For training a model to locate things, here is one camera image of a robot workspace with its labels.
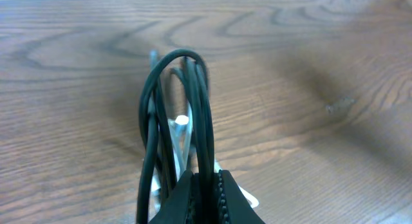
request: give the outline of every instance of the black cable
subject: black cable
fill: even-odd
[[[173,190],[176,185],[173,146],[163,101],[160,74],[170,62],[178,57],[184,57],[182,64],[183,69],[175,68],[173,72],[182,82],[187,100],[192,109],[192,142],[194,142],[194,145],[196,146],[202,196],[204,198],[209,197],[208,195],[212,189],[212,175],[214,172],[214,139],[211,109],[209,106],[206,65],[203,59],[193,51],[175,50],[164,56],[155,66],[153,66],[140,97],[139,128],[143,143],[146,146],[146,157],[142,168],[142,175],[140,177],[140,186],[147,187],[139,188],[138,193],[136,222],[140,224],[147,223],[151,177],[153,176],[155,164],[157,165],[155,162],[160,158],[156,155],[158,143],[162,148],[162,158],[165,160],[161,162],[164,168],[162,174],[165,174],[162,175],[162,178],[166,177],[167,181],[165,184],[167,184],[170,190]],[[155,60],[153,59],[156,58],[156,56],[151,54],[152,65],[155,63]],[[154,128],[153,125],[156,121],[158,122],[158,127]]]

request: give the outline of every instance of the tabletop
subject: tabletop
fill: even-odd
[[[149,51],[211,80],[266,223],[412,222],[407,0],[0,1],[0,223],[134,223]]]

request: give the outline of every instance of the wood grain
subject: wood grain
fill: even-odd
[[[0,1],[0,20],[0,223],[134,222],[153,48],[204,56],[216,157],[266,223],[412,222],[406,0]]]

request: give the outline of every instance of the brown wooden surface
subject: brown wooden surface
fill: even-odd
[[[406,0],[30,0],[0,1],[0,223],[134,222],[147,54],[180,47],[265,222],[412,222]]]

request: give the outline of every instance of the cord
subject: cord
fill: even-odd
[[[165,112],[160,74],[170,62],[179,57],[183,57],[182,68],[173,68],[171,73],[181,81],[192,109],[192,142],[196,146],[202,197],[208,198],[212,189],[214,137],[206,65],[203,59],[191,50],[172,51],[158,62],[157,54],[152,52],[151,72],[145,82],[139,105],[140,135],[146,148],[137,201],[136,222],[140,224],[147,223],[151,178],[155,166],[158,171],[161,170],[160,174],[166,180],[161,182],[161,190],[167,189],[168,192],[162,193],[162,196],[170,195],[176,186],[173,145]],[[162,150],[161,156],[157,154],[158,145]]]

